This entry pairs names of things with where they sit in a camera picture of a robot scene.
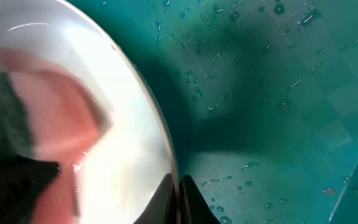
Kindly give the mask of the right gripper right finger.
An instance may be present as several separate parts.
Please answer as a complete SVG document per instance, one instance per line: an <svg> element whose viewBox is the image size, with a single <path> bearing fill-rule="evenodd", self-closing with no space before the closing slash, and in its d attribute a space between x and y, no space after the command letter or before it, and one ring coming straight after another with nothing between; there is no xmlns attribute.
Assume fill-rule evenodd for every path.
<svg viewBox="0 0 358 224"><path fill-rule="evenodd" d="M182 224L220 224L188 174L180 181L180 212Z"/></svg>

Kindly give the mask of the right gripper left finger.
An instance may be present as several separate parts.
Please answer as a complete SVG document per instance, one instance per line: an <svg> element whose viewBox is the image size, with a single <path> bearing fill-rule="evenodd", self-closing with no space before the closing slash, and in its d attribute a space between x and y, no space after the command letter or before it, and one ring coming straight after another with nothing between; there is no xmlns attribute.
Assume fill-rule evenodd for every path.
<svg viewBox="0 0 358 224"><path fill-rule="evenodd" d="M177 204L171 173L166 174L134 224L176 224Z"/></svg>

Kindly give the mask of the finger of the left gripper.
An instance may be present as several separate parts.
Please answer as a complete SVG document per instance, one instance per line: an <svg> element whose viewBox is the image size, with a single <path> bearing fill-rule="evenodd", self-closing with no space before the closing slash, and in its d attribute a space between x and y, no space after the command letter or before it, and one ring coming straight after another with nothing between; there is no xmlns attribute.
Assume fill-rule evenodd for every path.
<svg viewBox="0 0 358 224"><path fill-rule="evenodd" d="M35 201L59 173L55 161L0 159L0 224L29 223Z"/></svg>

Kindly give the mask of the light blue round plate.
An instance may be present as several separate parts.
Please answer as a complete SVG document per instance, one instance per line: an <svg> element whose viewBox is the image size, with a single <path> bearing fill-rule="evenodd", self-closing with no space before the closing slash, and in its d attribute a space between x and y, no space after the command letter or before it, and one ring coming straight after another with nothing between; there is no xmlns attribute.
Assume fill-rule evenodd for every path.
<svg viewBox="0 0 358 224"><path fill-rule="evenodd" d="M62 66L101 112L100 137L75 167L72 223L134 223L163 177L177 174L167 129L152 94L121 48L66 1L0 1L0 49Z"/></svg>

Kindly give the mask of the green and pink sponge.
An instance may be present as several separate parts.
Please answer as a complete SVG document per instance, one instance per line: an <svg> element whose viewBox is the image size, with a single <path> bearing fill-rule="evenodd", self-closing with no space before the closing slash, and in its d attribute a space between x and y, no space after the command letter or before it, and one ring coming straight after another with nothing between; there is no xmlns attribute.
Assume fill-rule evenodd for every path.
<svg viewBox="0 0 358 224"><path fill-rule="evenodd" d="M29 223L72 223L78 213L75 167L100 137L101 112L83 84L56 63L1 48L0 66L0 159L60 164Z"/></svg>

